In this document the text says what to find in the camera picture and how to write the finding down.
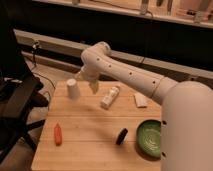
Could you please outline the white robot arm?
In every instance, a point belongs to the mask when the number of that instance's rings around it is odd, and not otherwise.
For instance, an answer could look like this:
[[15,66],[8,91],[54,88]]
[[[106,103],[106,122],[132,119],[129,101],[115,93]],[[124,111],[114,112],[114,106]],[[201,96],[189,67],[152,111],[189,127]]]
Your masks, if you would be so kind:
[[89,82],[108,75],[161,106],[161,171],[213,171],[213,89],[119,62],[110,52],[105,42],[83,50],[80,75]]

